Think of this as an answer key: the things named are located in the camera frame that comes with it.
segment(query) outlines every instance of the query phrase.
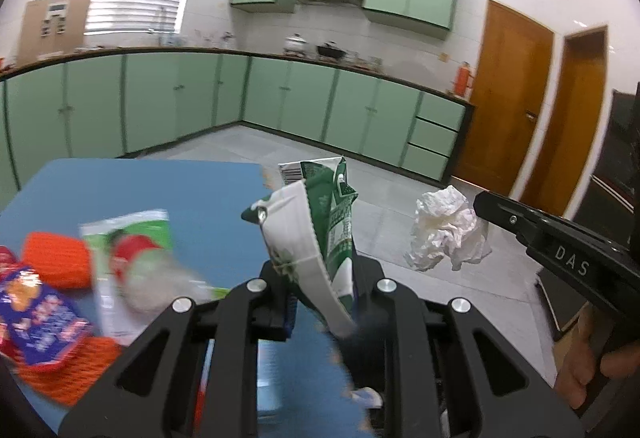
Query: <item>blue table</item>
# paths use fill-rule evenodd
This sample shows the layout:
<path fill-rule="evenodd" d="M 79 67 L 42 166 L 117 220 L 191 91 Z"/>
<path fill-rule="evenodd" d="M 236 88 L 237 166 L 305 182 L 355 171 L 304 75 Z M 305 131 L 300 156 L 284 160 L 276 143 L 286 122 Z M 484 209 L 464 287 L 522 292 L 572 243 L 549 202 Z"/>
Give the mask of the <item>blue table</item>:
<path fill-rule="evenodd" d="M 258 227 L 240 219 L 266 196 L 257 164 L 185 160 L 55 160 L 43 167 L 0 215 L 0 244 L 20 254 L 29 232 L 78 237 L 78 225 L 147 209 L 165 209 L 174 254 L 215 286 L 233 287 L 260 273 L 268 258 Z M 97 325 L 90 291 L 71 294 Z M 330 339 L 302 306 L 293 336 L 280 346 L 283 409 L 262 436 L 369 438 L 364 412 L 344 397 L 346 372 L 334 361 Z M 20 385 L 57 430 L 66 410 Z"/>

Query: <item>white tissue paper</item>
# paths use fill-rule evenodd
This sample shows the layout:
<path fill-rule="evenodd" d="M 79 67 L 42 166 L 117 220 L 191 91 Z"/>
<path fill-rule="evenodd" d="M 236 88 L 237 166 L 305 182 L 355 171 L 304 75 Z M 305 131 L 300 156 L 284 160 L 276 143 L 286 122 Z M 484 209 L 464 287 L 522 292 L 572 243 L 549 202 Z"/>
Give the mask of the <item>white tissue paper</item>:
<path fill-rule="evenodd" d="M 462 263 L 477 264 L 491 253 L 489 224 L 453 185 L 424 193 L 416 204 L 411 252 L 404 255 L 412 267 L 430 270 L 449 256 L 458 271 Z"/>

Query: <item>door frame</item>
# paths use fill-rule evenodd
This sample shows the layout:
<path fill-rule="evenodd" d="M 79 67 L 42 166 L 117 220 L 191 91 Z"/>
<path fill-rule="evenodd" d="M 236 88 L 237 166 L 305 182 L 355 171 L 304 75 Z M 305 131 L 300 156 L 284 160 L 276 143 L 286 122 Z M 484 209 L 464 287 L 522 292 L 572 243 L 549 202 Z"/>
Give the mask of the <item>door frame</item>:
<path fill-rule="evenodd" d="M 596 121 L 596 125 L 593 131 L 593 137 L 591 139 L 590 149 L 584 159 L 584 163 L 582 164 L 582 171 L 580 172 L 580 176 L 576 182 L 574 187 L 574 192 L 569 198 L 566 207 L 564 208 L 564 212 L 562 213 L 562 217 L 567 219 L 572 219 L 582 201 L 582 197 L 584 196 L 584 192 L 589 184 L 588 177 L 590 177 L 595 165 L 597 163 L 598 156 L 600 154 L 600 150 L 602 148 L 602 142 L 604 141 L 604 135 L 606 134 L 606 127 L 609 118 L 609 110 L 610 110 L 610 96 L 611 93 L 607 92 L 607 75 L 609 71 L 609 26 L 607 24 L 601 24 L 597 26 L 593 26 L 592 28 L 587 28 L 584 30 L 578 30 L 573 33 L 566 34 L 562 41 L 562 54 L 559 60 L 559 68 L 558 68 L 558 84 L 556 87 L 556 94 L 554 96 L 553 104 L 549 107 L 550 113 L 548 115 L 548 121 L 545 126 L 545 132 L 540 140 L 540 146 L 538 148 L 536 159 L 534 160 L 534 164 L 531 167 L 529 175 L 527 176 L 527 180 L 524 183 L 522 188 L 522 192 L 518 196 L 518 198 L 522 199 L 526 196 L 527 190 L 532 186 L 531 179 L 534 177 L 538 164 L 540 162 L 540 157 L 545 150 L 545 142 L 548 136 L 548 128 L 553 121 L 554 116 L 558 112 L 558 97 L 562 92 L 562 75 L 565 71 L 566 57 L 568 52 L 568 44 L 572 40 L 580 39 L 581 37 L 585 37 L 588 35 L 593 35 L 597 33 L 604 34 L 604 47 L 603 47 L 603 58 L 604 58 L 604 88 L 602 91 L 602 98 L 600 100 L 600 111 L 598 113 L 598 119 Z"/>

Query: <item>green and white carton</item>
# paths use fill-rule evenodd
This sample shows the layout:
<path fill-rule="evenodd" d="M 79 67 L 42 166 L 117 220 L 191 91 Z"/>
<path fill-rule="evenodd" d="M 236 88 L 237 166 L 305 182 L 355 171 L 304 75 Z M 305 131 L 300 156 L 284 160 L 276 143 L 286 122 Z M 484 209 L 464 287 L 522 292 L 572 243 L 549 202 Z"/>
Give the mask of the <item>green and white carton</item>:
<path fill-rule="evenodd" d="M 280 165 L 286 185 L 242 213 L 260 225 L 274 269 L 296 296 L 344 338 L 355 329 L 351 204 L 342 157 Z"/>

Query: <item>black gripper frame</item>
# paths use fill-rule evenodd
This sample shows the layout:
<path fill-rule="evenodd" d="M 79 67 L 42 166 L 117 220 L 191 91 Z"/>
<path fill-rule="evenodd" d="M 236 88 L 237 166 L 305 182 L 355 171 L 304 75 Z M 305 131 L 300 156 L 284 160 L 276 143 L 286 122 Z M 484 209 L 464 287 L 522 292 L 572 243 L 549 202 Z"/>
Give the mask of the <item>black gripper frame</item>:
<path fill-rule="evenodd" d="M 354 254 L 358 331 L 337 340 L 356 388 L 382 394 L 372 424 L 385 437 L 438 438 L 444 407 L 452 436 L 574 438 L 577 416 L 471 304 L 456 311 L 402 284 L 377 286 L 379 262 Z M 290 335 L 295 300 L 269 262 L 226 298 L 168 307 L 101 376 L 60 426 L 61 438 L 257 436 L 257 340 Z M 213 349 L 202 419 L 196 396 Z"/>

